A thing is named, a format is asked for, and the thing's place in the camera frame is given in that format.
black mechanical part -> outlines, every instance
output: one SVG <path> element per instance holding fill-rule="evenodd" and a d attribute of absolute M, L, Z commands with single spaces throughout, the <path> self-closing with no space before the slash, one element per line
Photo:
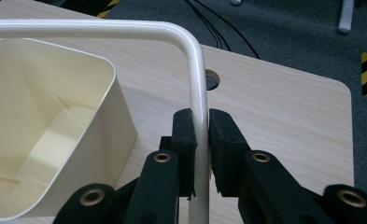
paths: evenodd
<path fill-rule="evenodd" d="M 114 190 L 108 185 L 91 184 L 77 190 L 60 210 L 54 224 L 114 223 L 110 203 Z"/>
<path fill-rule="evenodd" d="M 191 110 L 177 111 L 174 114 L 172 136 L 162 137 L 160 149 L 171 150 L 179 157 L 180 197 L 190 197 L 194 192 L 194 164 L 197 145 Z"/>
<path fill-rule="evenodd" d="M 248 190 L 267 223 L 333 223 L 274 155 L 252 150 L 245 161 Z"/>
<path fill-rule="evenodd" d="M 177 223 L 178 158 L 169 150 L 148 155 L 123 223 Z"/>
<path fill-rule="evenodd" d="M 209 110 L 209 142 L 218 191 L 223 197 L 238 197 L 244 184 L 241 166 L 250 147 L 230 114 Z"/>
<path fill-rule="evenodd" d="M 346 185 L 325 188 L 322 206 L 336 223 L 367 223 L 367 193 Z"/>

gray floor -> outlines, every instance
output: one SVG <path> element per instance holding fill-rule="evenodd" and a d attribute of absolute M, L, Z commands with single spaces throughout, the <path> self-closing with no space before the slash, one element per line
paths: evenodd
<path fill-rule="evenodd" d="M 233 52 L 254 57 L 229 26 L 191 1 L 218 28 Z M 355 8 L 349 35 L 336 31 L 342 0 L 243 0 L 239 7 L 231 6 L 229 0 L 201 1 L 231 22 L 262 60 L 337 79 L 349 87 L 355 184 L 367 191 L 367 97 L 360 90 L 360 54 L 367 51 L 367 0 Z M 188 29 L 200 43 L 216 46 L 184 0 L 120 0 L 106 19 L 170 21 Z"/>

wooden table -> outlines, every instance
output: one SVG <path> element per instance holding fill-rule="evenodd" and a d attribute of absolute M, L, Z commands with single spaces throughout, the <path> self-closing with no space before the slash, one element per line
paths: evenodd
<path fill-rule="evenodd" d="M 29 0 L 1 1 L 0 19 L 95 19 Z M 108 58 L 138 131 L 117 188 L 139 176 L 146 156 L 171 135 L 172 116 L 189 104 L 187 62 L 170 44 L 143 40 L 46 39 Z M 203 46 L 205 67 L 220 76 L 208 107 L 230 113 L 252 149 L 276 155 L 306 188 L 353 186 L 351 98 L 341 82 Z M 210 223 L 240 223 L 236 199 L 210 184 Z M 180 199 L 180 223 L 188 203 Z M 7 223 L 51 223 L 53 217 L 22 217 Z"/>

round cable hole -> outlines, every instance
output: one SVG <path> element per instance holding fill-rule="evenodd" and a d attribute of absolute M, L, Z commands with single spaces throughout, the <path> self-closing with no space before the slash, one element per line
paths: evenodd
<path fill-rule="evenodd" d="M 270 160 L 270 157 L 267 156 L 264 153 L 256 152 L 252 155 L 253 160 L 259 161 L 259 162 L 268 162 Z"/>
<path fill-rule="evenodd" d="M 206 77 L 206 89 L 208 91 L 214 90 L 220 84 L 219 75 L 210 69 L 205 69 L 205 77 Z"/>
<path fill-rule="evenodd" d="M 361 197 L 357 192 L 340 189 L 337 191 L 337 195 L 341 201 L 354 207 L 365 207 L 367 205 L 366 200 Z"/>
<path fill-rule="evenodd" d="M 171 156 L 166 153 L 159 153 L 154 156 L 154 160 L 157 162 L 166 162 L 171 160 Z"/>
<path fill-rule="evenodd" d="M 80 203 L 84 206 L 93 206 L 105 198 L 105 192 L 102 189 L 89 189 L 80 197 Z"/>

chair leg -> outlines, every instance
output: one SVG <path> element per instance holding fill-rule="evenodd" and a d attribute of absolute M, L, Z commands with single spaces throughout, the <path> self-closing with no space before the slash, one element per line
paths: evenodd
<path fill-rule="evenodd" d="M 241 0 L 230 0 L 233 6 L 239 6 L 241 4 Z"/>
<path fill-rule="evenodd" d="M 340 34 L 347 35 L 351 31 L 353 11 L 354 11 L 354 0 L 343 0 L 340 22 L 338 23 L 338 32 Z"/>

